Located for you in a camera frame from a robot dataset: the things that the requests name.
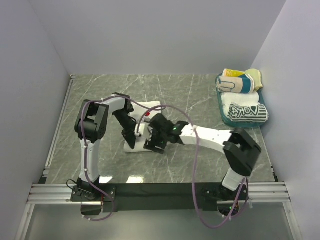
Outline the white terry towel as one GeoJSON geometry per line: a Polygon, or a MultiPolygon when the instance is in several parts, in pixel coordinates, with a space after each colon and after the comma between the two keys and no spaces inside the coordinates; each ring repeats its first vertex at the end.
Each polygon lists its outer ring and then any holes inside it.
{"type": "MultiPolygon", "coordinates": [[[[136,123],[138,124],[139,120],[142,118],[142,115],[147,111],[147,109],[150,109],[155,106],[161,105],[160,101],[148,101],[148,102],[138,102],[138,103],[132,103],[133,106],[133,112],[129,114],[130,117],[133,117],[136,120],[136,123]]],[[[156,114],[161,113],[161,110],[153,110],[151,112],[152,118],[156,116],[156,114]]],[[[151,137],[151,128],[149,127],[149,124],[143,123],[141,121],[139,125],[139,132],[142,134],[142,137],[136,137],[136,143],[135,148],[131,149],[129,145],[124,142],[123,150],[125,153],[143,153],[143,152],[151,152],[150,150],[144,149],[145,141],[148,140],[151,137]]]]}

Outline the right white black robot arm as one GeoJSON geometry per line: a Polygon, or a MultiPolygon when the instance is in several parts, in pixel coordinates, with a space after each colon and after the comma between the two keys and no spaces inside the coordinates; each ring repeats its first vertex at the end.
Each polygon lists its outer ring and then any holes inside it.
{"type": "Polygon", "coordinates": [[[145,137],[146,150],[160,154],[167,143],[195,145],[224,154],[229,169],[221,182],[220,195],[226,200],[237,195],[239,185],[244,178],[251,176],[262,152],[258,143],[243,128],[217,130],[186,121],[173,123],[161,113],[145,122],[140,135],[145,137]]]}

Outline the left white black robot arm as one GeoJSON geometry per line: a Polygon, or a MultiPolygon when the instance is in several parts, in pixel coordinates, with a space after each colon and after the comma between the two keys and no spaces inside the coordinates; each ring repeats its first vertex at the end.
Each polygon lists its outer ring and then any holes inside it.
{"type": "Polygon", "coordinates": [[[122,93],[113,93],[102,100],[86,99],[82,102],[74,130],[81,145],[81,171],[72,190],[75,196],[86,201],[97,200],[100,191],[98,168],[99,147],[107,130],[109,115],[114,116],[122,127],[122,136],[128,146],[136,146],[135,129],[137,122],[130,113],[134,111],[131,98],[122,93]]]}

